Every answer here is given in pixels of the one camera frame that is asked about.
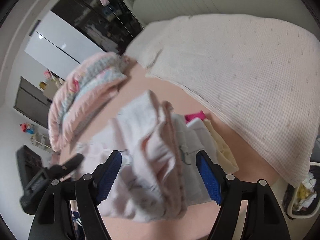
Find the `colourful plush toy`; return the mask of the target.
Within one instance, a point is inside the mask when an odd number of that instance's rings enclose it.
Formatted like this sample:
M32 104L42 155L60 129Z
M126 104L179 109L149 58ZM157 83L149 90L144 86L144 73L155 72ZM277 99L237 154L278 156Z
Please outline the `colourful plush toy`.
M34 134L35 133L35 126L30 123L22 123L20 124L21 130L23 133Z

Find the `grey door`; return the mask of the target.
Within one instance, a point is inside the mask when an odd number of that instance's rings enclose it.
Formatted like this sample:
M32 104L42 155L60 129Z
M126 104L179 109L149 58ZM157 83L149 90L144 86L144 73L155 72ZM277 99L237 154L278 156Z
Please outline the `grey door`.
M20 78L14 109L37 123L48 128L48 114L52 101L25 78Z

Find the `dark glass wardrobe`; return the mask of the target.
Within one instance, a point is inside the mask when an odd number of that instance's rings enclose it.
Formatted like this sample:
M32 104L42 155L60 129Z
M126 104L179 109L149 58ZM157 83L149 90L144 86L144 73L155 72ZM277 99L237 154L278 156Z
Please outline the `dark glass wardrobe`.
M142 31L123 0L59 0L51 9L104 51L123 54Z

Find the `pink cartoon pajama pants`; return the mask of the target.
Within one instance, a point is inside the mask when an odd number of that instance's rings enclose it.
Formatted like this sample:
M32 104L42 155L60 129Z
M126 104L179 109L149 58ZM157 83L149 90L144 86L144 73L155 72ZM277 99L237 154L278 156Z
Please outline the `pink cartoon pajama pants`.
M182 161L169 102L159 102L147 90L122 107L100 133L77 144L84 160L76 176L93 172L114 150L121 153L122 163L98 206L102 216L147 223L185 215Z

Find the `pile of folded clothes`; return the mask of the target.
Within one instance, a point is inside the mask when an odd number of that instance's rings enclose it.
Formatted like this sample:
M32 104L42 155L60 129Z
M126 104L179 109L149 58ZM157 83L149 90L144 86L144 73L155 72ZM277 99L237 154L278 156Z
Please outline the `pile of folded clothes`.
M209 119L185 117L172 114L178 149L181 153L183 181L187 205L214 201L220 205L222 193L210 164L219 165L228 173L239 170L235 157Z

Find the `white wardrobe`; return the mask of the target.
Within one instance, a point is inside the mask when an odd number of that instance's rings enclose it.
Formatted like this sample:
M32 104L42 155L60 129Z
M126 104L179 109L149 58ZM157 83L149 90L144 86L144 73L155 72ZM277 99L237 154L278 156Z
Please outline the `white wardrobe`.
M25 48L38 63L62 79L99 48L69 23L49 11L37 24Z

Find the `grey shoe cabinet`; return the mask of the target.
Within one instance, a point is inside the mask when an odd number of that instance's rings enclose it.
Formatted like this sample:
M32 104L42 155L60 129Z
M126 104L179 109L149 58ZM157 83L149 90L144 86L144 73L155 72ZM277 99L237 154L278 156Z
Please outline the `grey shoe cabinet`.
M46 88L43 91L43 94L49 100L53 100L54 95L60 89L60 87L65 83L65 81L61 78L54 77L49 80L46 84Z

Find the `green bed headboard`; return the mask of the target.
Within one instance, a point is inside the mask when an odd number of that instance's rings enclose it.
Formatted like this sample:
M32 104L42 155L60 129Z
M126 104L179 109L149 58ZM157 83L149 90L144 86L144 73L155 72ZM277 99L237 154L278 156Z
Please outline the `green bed headboard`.
M314 34L319 5L313 0L123 0L142 25L177 16L246 14L294 23Z

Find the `white bedside waste bin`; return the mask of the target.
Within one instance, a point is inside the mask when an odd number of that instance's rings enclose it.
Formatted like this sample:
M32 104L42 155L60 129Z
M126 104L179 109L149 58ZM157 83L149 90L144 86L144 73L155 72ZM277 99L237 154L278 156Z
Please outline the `white bedside waste bin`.
M310 163L308 175L299 187L287 186L283 208L289 219L311 218L319 211L319 163Z

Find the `beige pillow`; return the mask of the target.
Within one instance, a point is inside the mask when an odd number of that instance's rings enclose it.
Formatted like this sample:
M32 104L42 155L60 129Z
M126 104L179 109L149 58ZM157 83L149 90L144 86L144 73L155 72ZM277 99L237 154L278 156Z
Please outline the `beige pillow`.
M150 23L126 55L183 88L292 186L308 174L319 127L319 40L283 20L180 16Z

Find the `white shelf rack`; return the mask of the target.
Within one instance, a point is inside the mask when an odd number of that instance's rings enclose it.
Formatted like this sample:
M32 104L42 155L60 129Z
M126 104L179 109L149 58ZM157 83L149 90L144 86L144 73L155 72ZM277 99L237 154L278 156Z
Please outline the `white shelf rack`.
M47 152L52 152L52 147L49 138L46 135L36 132L31 136L30 141L34 146Z

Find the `pink folded quilt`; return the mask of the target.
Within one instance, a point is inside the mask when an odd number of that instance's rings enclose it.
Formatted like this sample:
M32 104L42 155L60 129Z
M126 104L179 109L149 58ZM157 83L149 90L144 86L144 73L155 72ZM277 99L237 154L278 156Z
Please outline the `pink folded quilt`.
M73 69L55 93L48 113L53 151L60 152L95 114L118 94L128 60L114 52L96 53Z

